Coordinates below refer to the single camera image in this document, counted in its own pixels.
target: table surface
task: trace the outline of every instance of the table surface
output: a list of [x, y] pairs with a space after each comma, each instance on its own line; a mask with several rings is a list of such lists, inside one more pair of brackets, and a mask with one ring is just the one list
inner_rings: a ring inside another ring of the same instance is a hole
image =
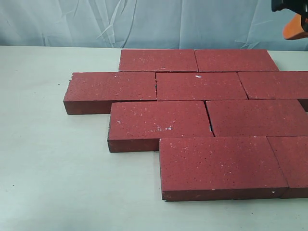
[[[120, 53], [0, 47], [1, 231], [308, 230], [308, 199], [164, 202], [158, 152], [111, 154], [109, 115], [68, 116], [72, 72], [116, 72]], [[270, 54], [308, 71], [308, 52]]]

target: white backdrop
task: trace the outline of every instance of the white backdrop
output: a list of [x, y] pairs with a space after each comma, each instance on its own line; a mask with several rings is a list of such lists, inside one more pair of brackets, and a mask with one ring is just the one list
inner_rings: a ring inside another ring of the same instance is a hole
[[308, 50], [271, 0], [0, 0], [0, 45]]

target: orange object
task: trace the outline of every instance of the orange object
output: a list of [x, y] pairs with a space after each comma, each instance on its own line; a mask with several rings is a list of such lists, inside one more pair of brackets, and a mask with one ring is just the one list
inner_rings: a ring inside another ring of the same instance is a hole
[[308, 38], [308, 32], [303, 30], [301, 15], [296, 14], [294, 18], [284, 27], [283, 37], [286, 40]]

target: red paver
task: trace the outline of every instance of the red paver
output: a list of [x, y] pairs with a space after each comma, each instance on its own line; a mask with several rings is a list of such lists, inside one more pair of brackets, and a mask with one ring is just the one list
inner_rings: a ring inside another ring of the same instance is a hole
[[297, 100], [207, 101], [215, 136], [308, 136]]
[[119, 71], [198, 71], [193, 50], [122, 50]]
[[278, 198], [288, 184], [266, 137], [160, 141], [162, 199]]
[[308, 137], [268, 137], [290, 189], [282, 198], [308, 197]]
[[308, 72], [240, 72], [249, 99], [300, 99], [308, 104]]
[[155, 73], [73, 73], [64, 97], [69, 115], [108, 114], [113, 102], [155, 101]]
[[247, 99], [237, 73], [157, 73], [157, 99]]
[[202, 101], [112, 104], [110, 152], [158, 151], [160, 138], [211, 136]]
[[199, 71], [279, 71], [267, 50], [195, 50]]

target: brick top surface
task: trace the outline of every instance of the brick top surface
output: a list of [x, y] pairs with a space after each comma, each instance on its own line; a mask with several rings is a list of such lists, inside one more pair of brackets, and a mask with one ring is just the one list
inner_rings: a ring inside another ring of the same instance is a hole
[[287, 187], [266, 137], [161, 139], [163, 191]]
[[64, 101], [156, 100], [155, 73], [73, 73]]
[[122, 50], [119, 71], [198, 71], [193, 50]]
[[308, 72], [240, 72], [250, 99], [308, 99]]
[[291, 188], [308, 187], [308, 137], [269, 137]]
[[199, 71], [279, 71], [267, 50], [195, 50]]
[[109, 139], [209, 137], [209, 121], [201, 101], [114, 103]]
[[237, 73], [157, 73], [158, 100], [247, 99]]
[[298, 100], [206, 102], [215, 136], [308, 136], [308, 116]]

